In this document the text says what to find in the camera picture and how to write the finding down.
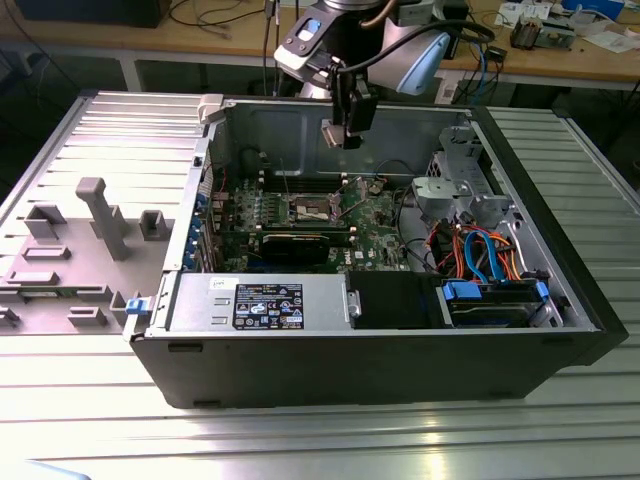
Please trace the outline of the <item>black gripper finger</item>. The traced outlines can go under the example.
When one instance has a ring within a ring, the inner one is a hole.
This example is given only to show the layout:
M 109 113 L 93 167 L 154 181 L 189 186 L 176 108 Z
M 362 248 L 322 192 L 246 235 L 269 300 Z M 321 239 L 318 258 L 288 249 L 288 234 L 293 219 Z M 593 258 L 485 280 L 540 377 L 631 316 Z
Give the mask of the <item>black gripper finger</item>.
M 332 124 L 345 129 L 348 125 L 350 111 L 351 75 L 340 73 L 340 66 L 332 66 L 330 70 Z
M 354 150 L 361 146 L 362 133 L 371 129 L 376 108 L 375 92 L 357 88 L 349 94 L 343 123 L 343 149 Z

